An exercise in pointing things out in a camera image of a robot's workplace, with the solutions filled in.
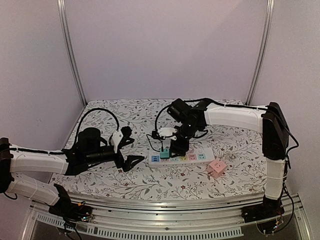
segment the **teal block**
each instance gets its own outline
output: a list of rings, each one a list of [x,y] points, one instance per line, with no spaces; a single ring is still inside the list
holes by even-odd
[[[163,151],[160,151],[160,159],[169,159],[170,158],[170,151],[169,149],[165,148]]]

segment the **pink block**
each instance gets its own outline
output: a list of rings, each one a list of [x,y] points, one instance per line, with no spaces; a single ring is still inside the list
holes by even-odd
[[[210,176],[217,179],[224,173],[226,167],[227,165],[223,161],[221,161],[220,158],[217,158],[209,163],[206,170],[208,171]]]

